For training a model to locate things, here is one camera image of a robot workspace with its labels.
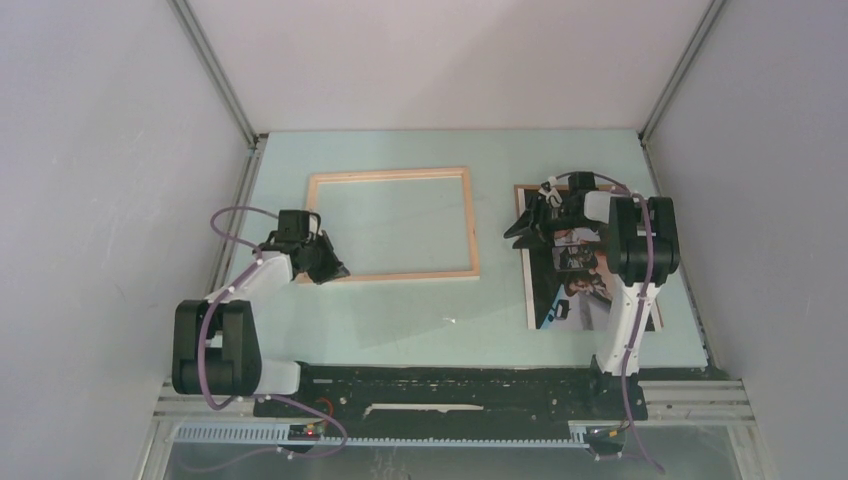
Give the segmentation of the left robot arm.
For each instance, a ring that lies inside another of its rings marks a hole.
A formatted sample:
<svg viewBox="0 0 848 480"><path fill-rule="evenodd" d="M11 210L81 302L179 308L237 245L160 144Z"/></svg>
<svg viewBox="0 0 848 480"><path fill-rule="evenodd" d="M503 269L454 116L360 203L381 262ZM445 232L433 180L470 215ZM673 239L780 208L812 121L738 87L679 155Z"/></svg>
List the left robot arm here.
<svg viewBox="0 0 848 480"><path fill-rule="evenodd" d="M300 379L300 363L274 360L262 351L269 327L259 313L265 301L300 276L321 285L349 275L326 231L300 239L271 233L229 285L177 306L173 388L183 395L278 394L278 404L290 415L308 414L315 406L316 390Z"/></svg>

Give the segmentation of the printed photo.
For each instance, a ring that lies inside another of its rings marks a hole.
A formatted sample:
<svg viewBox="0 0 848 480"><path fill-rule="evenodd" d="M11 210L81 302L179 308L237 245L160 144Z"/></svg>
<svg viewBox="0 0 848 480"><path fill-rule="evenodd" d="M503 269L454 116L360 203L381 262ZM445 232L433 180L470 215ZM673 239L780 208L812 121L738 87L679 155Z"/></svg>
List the printed photo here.
<svg viewBox="0 0 848 480"><path fill-rule="evenodd" d="M554 245L522 250L527 328L530 330L604 331L612 296L603 260L606 227L566 229Z"/></svg>

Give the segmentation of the wooden picture frame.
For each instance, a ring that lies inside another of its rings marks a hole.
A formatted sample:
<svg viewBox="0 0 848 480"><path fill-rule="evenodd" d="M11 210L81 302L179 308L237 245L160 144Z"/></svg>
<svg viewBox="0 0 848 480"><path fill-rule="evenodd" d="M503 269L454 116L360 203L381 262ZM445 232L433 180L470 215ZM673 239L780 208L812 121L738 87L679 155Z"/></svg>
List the wooden picture frame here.
<svg viewBox="0 0 848 480"><path fill-rule="evenodd" d="M321 216L348 283L480 276L467 167L313 174L305 207Z"/></svg>

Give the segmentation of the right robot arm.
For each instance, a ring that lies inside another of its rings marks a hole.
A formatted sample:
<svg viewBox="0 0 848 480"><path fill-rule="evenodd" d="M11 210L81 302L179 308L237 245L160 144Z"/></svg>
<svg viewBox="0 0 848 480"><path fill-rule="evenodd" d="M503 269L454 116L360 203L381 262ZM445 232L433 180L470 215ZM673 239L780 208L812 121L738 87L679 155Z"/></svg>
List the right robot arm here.
<svg viewBox="0 0 848 480"><path fill-rule="evenodd" d="M581 392L606 418L622 403L613 378L634 383L646 333L661 329L656 298L679 266L673 203L612 190L514 189L517 220L505 239L519 251L527 326L598 333Z"/></svg>

